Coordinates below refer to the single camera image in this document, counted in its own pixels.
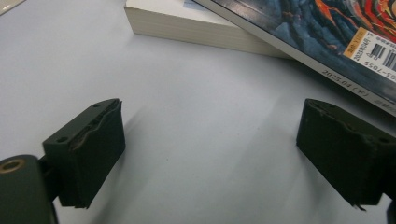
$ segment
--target colorful book cover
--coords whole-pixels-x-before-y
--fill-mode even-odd
[[[396,115],[396,0],[196,2],[242,28],[248,21],[251,33],[270,34],[288,45],[276,45],[286,53],[297,49],[310,58],[303,63]]]

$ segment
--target black plastic mount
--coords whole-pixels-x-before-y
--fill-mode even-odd
[[[52,201],[89,207],[125,138],[119,99],[88,107],[43,143],[45,156],[0,161],[0,222],[58,223]]]
[[[351,205],[395,199],[396,139],[366,121],[307,99],[297,146]]]

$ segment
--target book cover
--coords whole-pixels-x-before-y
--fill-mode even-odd
[[[281,50],[191,0],[127,0],[125,12],[138,35],[290,59]]]
[[[396,116],[395,0],[195,0]]]

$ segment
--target dark green plastic part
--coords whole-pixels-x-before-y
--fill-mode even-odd
[[[48,166],[61,175],[62,206],[89,207],[125,149],[120,100],[88,107],[43,146]]]
[[[396,139],[345,110],[307,99],[297,146],[352,205],[392,198]]]
[[[0,161],[0,223],[58,223],[36,157]]]
[[[388,224],[396,224],[396,202],[392,201],[387,210]]]

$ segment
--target white book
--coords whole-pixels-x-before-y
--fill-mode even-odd
[[[0,0],[0,16],[25,0]]]
[[[127,0],[125,12],[138,35],[290,59],[279,49],[191,0]]]

